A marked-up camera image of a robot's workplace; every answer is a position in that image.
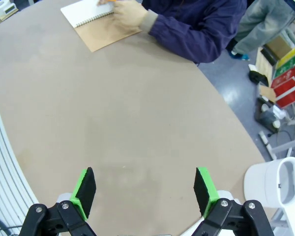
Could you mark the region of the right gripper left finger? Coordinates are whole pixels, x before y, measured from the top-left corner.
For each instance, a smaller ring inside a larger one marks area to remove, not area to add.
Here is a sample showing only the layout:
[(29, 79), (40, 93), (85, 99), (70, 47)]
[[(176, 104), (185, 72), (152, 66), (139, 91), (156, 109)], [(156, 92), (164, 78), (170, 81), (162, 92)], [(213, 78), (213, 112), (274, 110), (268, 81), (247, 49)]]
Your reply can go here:
[(87, 223), (96, 193), (94, 172), (91, 167), (82, 170), (69, 199), (48, 208), (33, 204), (21, 227), (21, 236), (59, 236), (68, 232), (72, 236), (94, 236), (96, 233)]

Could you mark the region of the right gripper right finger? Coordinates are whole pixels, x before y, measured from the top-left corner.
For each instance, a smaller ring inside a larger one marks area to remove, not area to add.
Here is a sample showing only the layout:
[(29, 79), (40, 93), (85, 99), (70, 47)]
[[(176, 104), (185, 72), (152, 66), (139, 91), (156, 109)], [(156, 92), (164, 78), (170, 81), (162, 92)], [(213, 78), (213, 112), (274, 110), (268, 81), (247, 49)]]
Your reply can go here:
[(238, 204), (221, 198), (205, 167), (197, 167), (194, 192), (204, 220), (195, 229), (195, 236), (217, 236), (230, 230), (235, 236), (271, 236), (272, 228), (263, 206), (257, 200)]

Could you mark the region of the person left hand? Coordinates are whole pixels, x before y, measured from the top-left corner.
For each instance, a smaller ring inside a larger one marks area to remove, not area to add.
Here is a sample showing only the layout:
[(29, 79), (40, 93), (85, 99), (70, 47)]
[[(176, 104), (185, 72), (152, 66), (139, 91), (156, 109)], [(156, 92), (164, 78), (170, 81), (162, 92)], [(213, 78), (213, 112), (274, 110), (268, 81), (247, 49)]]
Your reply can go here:
[(135, 0), (117, 0), (113, 7), (113, 17), (126, 29), (138, 29), (148, 11)]

